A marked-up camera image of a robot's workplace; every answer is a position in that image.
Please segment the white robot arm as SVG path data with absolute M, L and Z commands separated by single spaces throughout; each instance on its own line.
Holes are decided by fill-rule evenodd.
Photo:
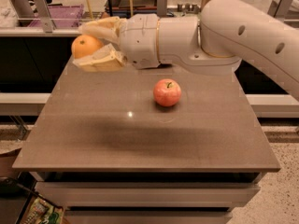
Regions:
M 164 63 L 226 75 L 246 61 L 299 100 L 299 31 L 240 0 L 211 0 L 199 18 L 136 14 L 89 21 L 78 30 L 108 42 L 76 63 L 85 71 Z

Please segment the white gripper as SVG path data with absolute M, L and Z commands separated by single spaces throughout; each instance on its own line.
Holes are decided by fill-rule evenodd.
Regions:
M 155 14 L 136 14 L 128 20 L 116 16 L 82 23 L 78 28 L 82 35 L 120 43 L 121 51 L 107 44 L 92 55 L 74 59 L 73 64 L 85 72 L 119 71 L 126 65 L 126 59 L 136 69 L 158 67 L 158 21 Z

